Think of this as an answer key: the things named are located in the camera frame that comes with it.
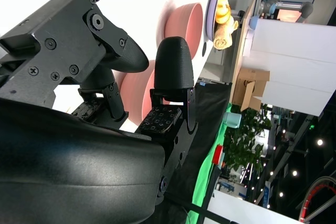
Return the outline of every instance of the cardboard box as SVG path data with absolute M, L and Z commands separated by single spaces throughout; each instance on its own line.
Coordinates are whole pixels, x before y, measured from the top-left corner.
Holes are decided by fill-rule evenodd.
M 251 108 L 260 111 L 269 71 L 242 68 L 238 74 L 232 104 L 240 105 L 240 111 Z

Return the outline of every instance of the purple plate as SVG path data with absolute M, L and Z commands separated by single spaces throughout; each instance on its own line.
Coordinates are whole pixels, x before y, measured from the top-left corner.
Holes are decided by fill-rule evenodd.
M 215 16 L 218 0 L 210 0 L 208 11 L 206 13 L 206 36 L 214 41 L 215 37 Z

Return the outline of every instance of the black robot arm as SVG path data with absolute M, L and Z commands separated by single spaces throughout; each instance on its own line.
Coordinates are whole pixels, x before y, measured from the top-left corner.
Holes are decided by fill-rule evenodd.
M 0 59 L 0 219 L 138 223 L 186 159 L 197 131 L 186 41 L 161 42 L 152 110 L 135 133 L 121 131 L 128 112 L 111 69 L 139 72 L 149 62 L 97 1 L 51 0 L 0 38 L 8 53 Z M 80 85 L 84 103 L 72 115 L 51 109 L 59 84 Z

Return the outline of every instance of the yellow plush toy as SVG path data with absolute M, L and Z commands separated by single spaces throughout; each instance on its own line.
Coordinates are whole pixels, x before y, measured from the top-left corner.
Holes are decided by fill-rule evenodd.
M 216 22 L 218 24 L 226 23 L 231 15 L 231 9 L 228 0 L 217 0 Z
M 223 50 L 232 46 L 231 34 L 238 28 L 238 21 L 234 21 L 230 16 L 225 24 L 218 24 L 215 32 L 214 47 L 217 50 Z

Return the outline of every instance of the black 3d-printed fingertip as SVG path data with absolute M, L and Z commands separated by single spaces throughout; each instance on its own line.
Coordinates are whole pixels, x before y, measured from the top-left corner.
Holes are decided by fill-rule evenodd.
M 154 88 L 188 89 L 194 86 L 193 65 L 184 38 L 165 38 L 156 54 Z

